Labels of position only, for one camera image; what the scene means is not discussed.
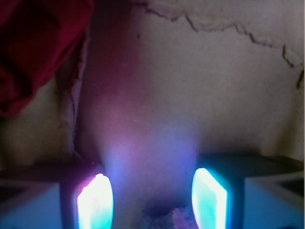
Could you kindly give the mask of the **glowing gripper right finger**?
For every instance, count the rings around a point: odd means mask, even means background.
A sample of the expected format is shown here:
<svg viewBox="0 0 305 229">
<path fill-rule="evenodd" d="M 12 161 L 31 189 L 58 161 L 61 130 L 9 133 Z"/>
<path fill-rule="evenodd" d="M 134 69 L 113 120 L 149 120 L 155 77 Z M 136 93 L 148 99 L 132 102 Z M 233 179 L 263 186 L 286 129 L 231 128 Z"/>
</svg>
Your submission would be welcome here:
<svg viewBox="0 0 305 229">
<path fill-rule="evenodd" d="M 192 180 L 192 209 L 200 229 L 241 229 L 244 179 L 235 157 L 203 157 Z"/>
</svg>

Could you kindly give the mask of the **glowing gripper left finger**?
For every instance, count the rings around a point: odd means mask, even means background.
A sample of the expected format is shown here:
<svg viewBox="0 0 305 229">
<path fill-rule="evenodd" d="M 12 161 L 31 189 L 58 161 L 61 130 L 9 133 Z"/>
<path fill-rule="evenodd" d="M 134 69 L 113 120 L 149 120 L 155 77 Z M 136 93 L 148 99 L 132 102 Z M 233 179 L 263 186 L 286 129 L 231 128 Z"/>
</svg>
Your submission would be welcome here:
<svg viewBox="0 0 305 229">
<path fill-rule="evenodd" d="M 110 229 L 114 215 L 112 184 L 101 165 L 73 165 L 61 180 L 64 229 Z"/>
</svg>

